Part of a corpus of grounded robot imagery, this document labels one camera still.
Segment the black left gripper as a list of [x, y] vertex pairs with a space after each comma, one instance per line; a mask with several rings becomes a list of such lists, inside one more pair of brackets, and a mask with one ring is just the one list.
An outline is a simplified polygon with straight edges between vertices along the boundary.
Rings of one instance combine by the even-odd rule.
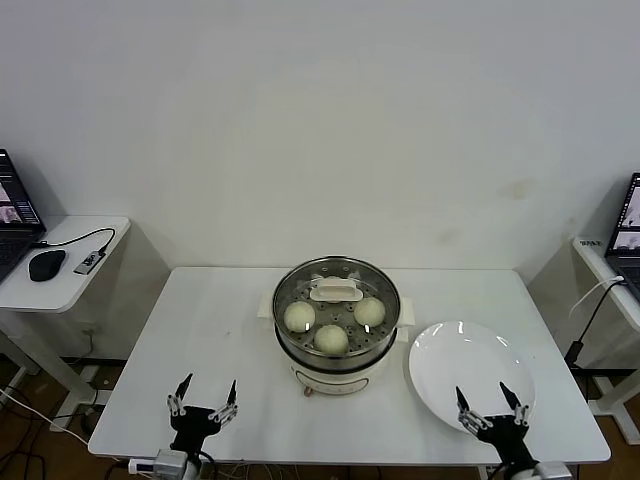
[[172, 450], [186, 453], [199, 453], [205, 440], [220, 432], [220, 423], [229, 423], [237, 415], [237, 391], [236, 381], [233, 381], [226, 404], [218, 410], [198, 406], [185, 407], [183, 400], [192, 377], [193, 374], [189, 373], [179, 383], [175, 392], [167, 396], [170, 425], [175, 431], [170, 447]]

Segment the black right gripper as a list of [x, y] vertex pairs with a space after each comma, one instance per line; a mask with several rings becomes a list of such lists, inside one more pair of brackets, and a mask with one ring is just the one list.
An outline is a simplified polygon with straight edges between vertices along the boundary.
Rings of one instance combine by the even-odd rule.
[[492, 445], [505, 466], [535, 466], [538, 461], [530, 454], [524, 442], [528, 432], [530, 406], [522, 404], [515, 392], [504, 382], [500, 389], [514, 415], [482, 417], [473, 411], [461, 389], [456, 386], [458, 421], [478, 440]]

